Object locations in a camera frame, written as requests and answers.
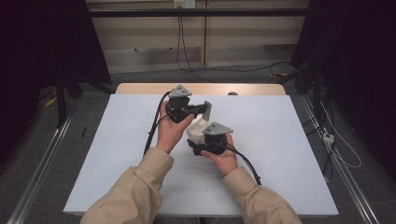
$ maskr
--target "gray carpet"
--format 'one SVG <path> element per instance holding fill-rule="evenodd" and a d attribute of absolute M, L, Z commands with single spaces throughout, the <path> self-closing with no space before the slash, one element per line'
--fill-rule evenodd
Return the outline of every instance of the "gray carpet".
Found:
<path fill-rule="evenodd" d="M 233 66 L 228 69 L 254 69 L 260 66 Z M 288 73 L 292 70 L 287 64 L 273 67 L 273 73 Z M 266 83 L 271 78 L 270 69 L 252 72 L 232 71 L 201 71 L 201 77 L 222 83 Z M 112 76 L 113 87 L 122 82 L 207 82 L 192 73 L 180 70 L 142 72 L 135 74 L 120 74 Z M 84 95 L 81 99 L 68 98 L 67 103 L 78 104 L 78 109 L 71 125 L 62 141 L 46 178 L 38 192 L 35 202 L 25 220 L 25 223 L 78 223 L 79 217 L 63 213 L 68 195 L 73 188 L 73 180 L 78 176 L 85 156 L 90 148 L 101 117 L 106 109 L 109 96 L 91 87 L 83 86 Z M 300 121 L 309 120 L 299 95 L 296 94 L 293 82 L 285 85 L 285 90 L 296 108 Z M 3 168 L 0 177 L 0 223 L 7 223 L 18 199 L 21 197 L 27 183 L 34 173 L 41 157 L 50 143 L 57 124 L 56 105 L 44 107 L 47 99 L 42 99 L 28 132 L 23 137 L 15 153 L 10 157 Z M 354 135 L 342 111 L 332 101 L 337 131 L 352 145 L 362 160 L 358 169 L 350 169 L 361 189 L 367 196 L 382 223 L 396 223 L 396 184 L 387 172 L 367 152 L 364 143 Z M 308 133 L 314 129 L 312 124 L 304 126 Z M 316 133 L 307 136 L 309 143 L 323 167 L 326 161 L 326 152 Z M 337 141 L 338 150 L 343 158 L 356 163 L 355 156 L 341 141 Z M 347 189 L 336 170 L 333 169 L 331 182 L 328 184 L 334 201 L 340 212 L 336 217 L 302 217 L 303 223 L 364 223 L 360 212 L 351 199 Z"/>

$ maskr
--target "human arm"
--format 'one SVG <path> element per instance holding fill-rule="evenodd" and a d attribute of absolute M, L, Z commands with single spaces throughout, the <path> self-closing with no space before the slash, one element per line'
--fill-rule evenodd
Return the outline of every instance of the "human arm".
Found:
<path fill-rule="evenodd" d="M 127 169 L 110 191 L 89 208 L 80 223 L 152 223 L 162 204 L 159 190 L 173 164 L 169 153 L 193 119 L 191 115 L 173 123 L 166 117 L 166 104 L 160 110 L 160 118 L 164 119 L 159 123 L 157 146 L 148 150 L 137 167 Z"/>
<path fill-rule="evenodd" d="M 227 143 L 233 146 L 229 134 Z M 226 149 L 219 156 L 208 151 L 201 153 L 212 160 L 225 175 L 223 183 L 238 203 L 245 223 L 301 223 L 286 200 L 276 192 L 257 185 L 243 167 L 238 167 L 233 152 Z"/>

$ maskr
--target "beige sleeve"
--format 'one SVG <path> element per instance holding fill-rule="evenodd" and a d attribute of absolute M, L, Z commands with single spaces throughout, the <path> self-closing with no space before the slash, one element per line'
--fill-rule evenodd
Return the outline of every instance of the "beige sleeve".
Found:
<path fill-rule="evenodd" d="M 257 185 L 243 167 L 230 172 L 223 182 L 238 202 L 246 224 L 301 223 L 288 202 L 270 189 Z"/>
<path fill-rule="evenodd" d="M 137 167 L 126 170 L 90 207 L 80 223 L 152 223 L 163 202 L 159 190 L 172 165 L 171 156 L 150 148 Z"/>

